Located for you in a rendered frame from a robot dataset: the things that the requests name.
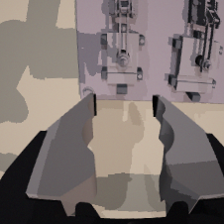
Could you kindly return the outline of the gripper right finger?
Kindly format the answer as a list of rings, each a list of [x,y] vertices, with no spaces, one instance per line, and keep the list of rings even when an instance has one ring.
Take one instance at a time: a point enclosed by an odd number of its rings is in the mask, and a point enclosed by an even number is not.
[[[164,145],[159,192],[166,215],[174,202],[185,201],[189,214],[224,219],[223,145],[161,95],[153,95],[153,114]]]

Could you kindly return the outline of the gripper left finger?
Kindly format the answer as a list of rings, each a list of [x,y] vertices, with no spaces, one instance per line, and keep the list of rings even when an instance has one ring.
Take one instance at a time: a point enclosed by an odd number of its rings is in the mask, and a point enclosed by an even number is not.
[[[91,114],[92,113],[92,114]],[[93,139],[96,94],[90,93],[40,131],[0,179],[0,224],[35,224],[75,216],[97,195]]]

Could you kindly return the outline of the grey fixture plate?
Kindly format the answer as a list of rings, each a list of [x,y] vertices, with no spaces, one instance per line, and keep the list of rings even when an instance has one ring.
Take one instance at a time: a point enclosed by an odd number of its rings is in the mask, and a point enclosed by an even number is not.
[[[178,55],[172,39],[194,38],[194,31],[205,33],[204,26],[187,22],[189,0],[138,0],[138,18],[129,18],[129,32],[145,36],[138,60],[143,80],[128,84],[128,94],[117,94],[117,84],[101,79],[102,66],[107,66],[107,45],[100,45],[100,37],[118,31],[119,17],[109,17],[109,0],[75,0],[80,99],[83,89],[91,87],[96,100],[153,101],[158,94],[169,102],[224,104],[224,0],[216,1],[222,22],[215,29],[214,41],[223,47],[213,78],[216,86],[211,93],[198,92],[200,101],[192,102],[185,91],[175,91],[168,83],[168,75],[175,76]]]

